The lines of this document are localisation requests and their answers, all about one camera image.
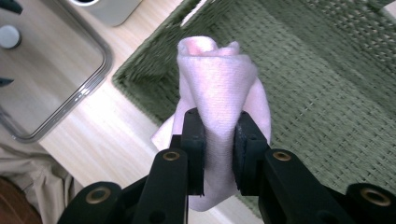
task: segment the glass surface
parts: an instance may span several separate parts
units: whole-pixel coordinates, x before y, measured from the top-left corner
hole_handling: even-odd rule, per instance
[[[21,15],[0,8],[0,26],[21,33],[15,49],[0,49],[0,122],[19,141],[43,136],[104,79],[106,43],[65,3],[18,0]]]

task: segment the wooden floor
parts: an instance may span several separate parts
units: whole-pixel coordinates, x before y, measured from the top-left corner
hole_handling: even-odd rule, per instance
[[[22,42],[0,49],[0,106],[21,132],[32,133],[102,64],[98,46],[54,1],[20,0],[19,16],[0,11],[0,26],[13,25]]]
[[[78,8],[113,51],[114,64],[106,82],[73,109],[39,145],[17,144],[2,130],[0,143],[33,151],[43,147],[85,186],[112,181],[126,187],[147,175],[157,153],[149,139],[158,127],[114,88],[110,77],[180,2],[143,0],[118,27],[106,27]],[[256,224],[262,221],[232,197],[207,212],[190,211],[189,223]]]

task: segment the wicker texture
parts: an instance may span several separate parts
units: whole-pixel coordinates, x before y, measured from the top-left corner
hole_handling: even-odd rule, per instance
[[[272,147],[296,153],[344,192],[369,182],[396,193],[396,28],[365,1],[210,0],[180,27],[184,1],[113,77],[160,124],[178,100],[177,43],[236,40],[260,69]]]

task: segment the fabric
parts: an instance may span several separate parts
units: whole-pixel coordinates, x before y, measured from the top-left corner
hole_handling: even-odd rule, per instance
[[[57,223],[82,186],[48,153],[0,144],[0,176],[18,186],[44,224]]]
[[[242,110],[247,111],[267,139],[270,110],[257,68],[239,44],[218,48],[206,36],[185,38],[178,44],[180,101],[177,110],[152,141],[169,148],[172,134],[181,134],[185,113],[197,107],[205,126],[205,197],[190,196],[190,208],[205,211],[237,192],[232,171],[233,133]]]
[[[177,43],[236,40],[265,82],[272,148],[339,192],[366,182],[396,194],[396,25],[373,1],[206,1],[180,26],[197,2],[183,1],[113,76],[133,104],[160,126],[179,100]]]
[[[27,202],[24,194],[0,178],[0,224],[41,224],[41,217]]]

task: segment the screw hole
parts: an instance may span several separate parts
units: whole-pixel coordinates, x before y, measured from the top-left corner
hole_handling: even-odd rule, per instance
[[[279,161],[289,161],[291,160],[291,156],[286,152],[274,152],[273,156]]]
[[[98,187],[90,191],[85,198],[85,201],[90,204],[104,202],[111,194],[111,190],[106,187]]]
[[[361,196],[370,203],[376,204],[378,206],[385,207],[391,204],[390,198],[388,196],[375,189],[361,189]]]
[[[180,154],[178,154],[177,152],[174,152],[174,151],[166,152],[165,154],[163,154],[163,158],[166,161],[175,161],[179,157],[180,157]]]

